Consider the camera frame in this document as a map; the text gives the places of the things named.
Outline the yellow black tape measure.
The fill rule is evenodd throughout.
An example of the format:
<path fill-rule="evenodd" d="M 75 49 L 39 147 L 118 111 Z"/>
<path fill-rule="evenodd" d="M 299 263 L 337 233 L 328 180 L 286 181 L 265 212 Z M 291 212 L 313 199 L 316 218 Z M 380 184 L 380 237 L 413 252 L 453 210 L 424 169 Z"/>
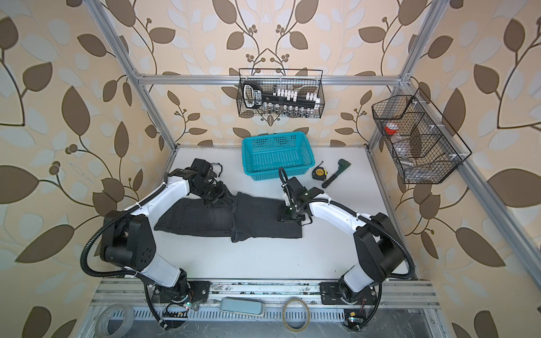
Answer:
<path fill-rule="evenodd" d="M 328 171 L 323 167 L 323 162 L 319 163 L 318 166 L 316 166 L 312 172 L 311 172 L 311 177 L 314 179 L 314 180 L 318 180 L 318 181 L 326 181 L 327 180 L 327 177 L 328 177 Z"/>

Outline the red white small container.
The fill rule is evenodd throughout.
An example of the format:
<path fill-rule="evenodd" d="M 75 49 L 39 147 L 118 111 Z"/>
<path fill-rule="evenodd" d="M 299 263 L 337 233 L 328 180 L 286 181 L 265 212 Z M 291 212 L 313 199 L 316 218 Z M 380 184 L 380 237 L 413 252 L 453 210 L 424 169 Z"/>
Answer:
<path fill-rule="evenodd" d="M 389 135 L 390 137 L 397 134 L 399 130 L 399 126 L 396 123 L 388 122 L 386 123 L 384 127 L 384 131 L 386 135 Z"/>

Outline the clear tape roll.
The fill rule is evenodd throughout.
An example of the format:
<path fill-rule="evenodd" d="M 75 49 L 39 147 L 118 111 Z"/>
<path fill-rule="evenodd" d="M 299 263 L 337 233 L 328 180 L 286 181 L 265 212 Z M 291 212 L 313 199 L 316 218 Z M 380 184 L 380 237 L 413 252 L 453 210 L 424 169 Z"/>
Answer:
<path fill-rule="evenodd" d="M 94 336 L 99 338 L 124 337 L 135 322 L 135 311 L 125 304 L 114 304 L 105 308 L 94 324 Z"/>

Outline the socket wrench set black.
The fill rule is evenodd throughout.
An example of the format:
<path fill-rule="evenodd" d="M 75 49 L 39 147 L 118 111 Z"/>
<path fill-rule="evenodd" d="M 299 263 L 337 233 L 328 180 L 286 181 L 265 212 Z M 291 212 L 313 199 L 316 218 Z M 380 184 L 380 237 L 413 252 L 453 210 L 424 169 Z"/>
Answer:
<path fill-rule="evenodd" d="M 246 81 L 242 88 L 242 101 L 247 108 L 260 108 L 264 104 L 298 106 L 301 108 L 318 108 L 321 99 L 315 93 L 307 93 L 303 97 L 300 91 L 275 88 L 265 92 L 255 82 Z"/>

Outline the dark grey trousers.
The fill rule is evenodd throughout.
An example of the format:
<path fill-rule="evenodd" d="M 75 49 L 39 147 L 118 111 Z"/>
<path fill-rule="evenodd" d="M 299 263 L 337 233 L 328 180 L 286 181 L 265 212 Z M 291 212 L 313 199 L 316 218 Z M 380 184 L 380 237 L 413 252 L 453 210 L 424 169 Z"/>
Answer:
<path fill-rule="evenodd" d="M 231 242 L 249 238 L 301 239 L 298 222 L 282 222 L 284 201 L 238 193 L 212 206 L 202 199 L 181 199 L 159 218 L 156 231 L 193 237 L 228 237 Z"/>

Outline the dark green pipe wrench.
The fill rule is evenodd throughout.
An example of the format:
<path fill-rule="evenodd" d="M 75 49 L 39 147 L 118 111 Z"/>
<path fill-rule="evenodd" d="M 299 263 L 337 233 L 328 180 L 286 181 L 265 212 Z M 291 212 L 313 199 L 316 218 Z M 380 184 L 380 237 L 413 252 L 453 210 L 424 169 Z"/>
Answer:
<path fill-rule="evenodd" d="M 327 188 L 331 185 L 342 173 L 346 171 L 351 166 L 351 163 L 345 159 L 340 159 L 338 161 L 338 169 L 330 177 L 327 178 L 322 184 L 322 188 Z"/>

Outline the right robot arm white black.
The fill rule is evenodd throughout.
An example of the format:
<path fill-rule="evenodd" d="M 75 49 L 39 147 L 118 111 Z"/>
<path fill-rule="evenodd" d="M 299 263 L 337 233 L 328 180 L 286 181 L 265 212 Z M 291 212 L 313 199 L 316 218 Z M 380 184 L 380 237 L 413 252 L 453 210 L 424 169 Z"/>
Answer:
<path fill-rule="evenodd" d="M 411 280 L 415 265 L 391 220 L 382 213 L 361 214 L 335 201 L 319 188 L 308 190 L 295 177 L 281 177 L 284 222 L 324 220 L 352 236 L 358 263 L 340 277 L 335 296 L 345 304 L 357 304 L 373 288 L 389 278 Z"/>

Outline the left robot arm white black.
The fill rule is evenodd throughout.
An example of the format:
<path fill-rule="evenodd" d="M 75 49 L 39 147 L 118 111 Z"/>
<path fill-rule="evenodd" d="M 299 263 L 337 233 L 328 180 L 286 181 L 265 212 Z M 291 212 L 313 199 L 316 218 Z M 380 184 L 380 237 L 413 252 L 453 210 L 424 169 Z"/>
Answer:
<path fill-rule="evenodd" d="M 154 288 L 163 303 L 194 306 L 207 300 L 211 283 L 189 282 L 183 269 L 158 254 L 153 230 L 227 237 L 229 193 L 218 177 L 212 163 L 194 159 L 190 167 L 169 173 L 158 189 L 135 204 L 134 211 L 109 213 L 105 221 L 112 224 L 101 238 L 101 259 L 133 272 L 146 288 Z"/>

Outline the teal plastic basket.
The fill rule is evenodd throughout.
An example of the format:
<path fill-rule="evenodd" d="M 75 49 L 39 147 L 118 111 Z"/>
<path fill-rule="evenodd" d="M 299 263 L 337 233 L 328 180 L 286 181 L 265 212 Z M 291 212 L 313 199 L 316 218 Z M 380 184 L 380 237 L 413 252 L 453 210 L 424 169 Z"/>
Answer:
<path fill-rule="evenodd" d="M 243 139 L 242 165 L 252 180 L 271 180 L 279 177 L 279 168 L 288 176 L 303 175 L 315 158 L 303 132 L 286 132 Z"/>

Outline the grey foot pedal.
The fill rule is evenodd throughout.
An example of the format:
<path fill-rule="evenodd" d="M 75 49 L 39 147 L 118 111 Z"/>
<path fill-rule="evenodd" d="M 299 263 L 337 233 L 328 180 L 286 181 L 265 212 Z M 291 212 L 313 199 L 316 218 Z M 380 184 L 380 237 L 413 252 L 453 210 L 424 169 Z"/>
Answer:
<path fill-rule="evenodd" d="M 263 316 L 265 305 L 250 299 L 223 298 L 220 311 L 242 315 Z"/>

